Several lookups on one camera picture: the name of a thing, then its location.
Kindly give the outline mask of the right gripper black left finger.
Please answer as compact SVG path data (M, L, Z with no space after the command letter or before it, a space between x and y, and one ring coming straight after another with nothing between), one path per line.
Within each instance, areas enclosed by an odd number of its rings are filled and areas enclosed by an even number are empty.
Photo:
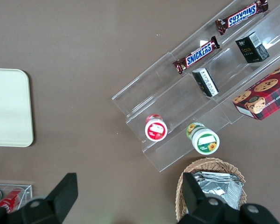
M46 198L32 200L9 214L0 207L0 224L61 224L77 197L77 174L67 173Z

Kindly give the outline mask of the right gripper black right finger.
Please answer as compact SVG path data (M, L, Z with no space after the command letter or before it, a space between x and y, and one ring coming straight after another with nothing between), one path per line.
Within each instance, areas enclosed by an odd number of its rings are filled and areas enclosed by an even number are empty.
M235 210L214 197L206 197L191 173L183 173L182 192L188 214L180 224L278 224L265 207L246 203Z

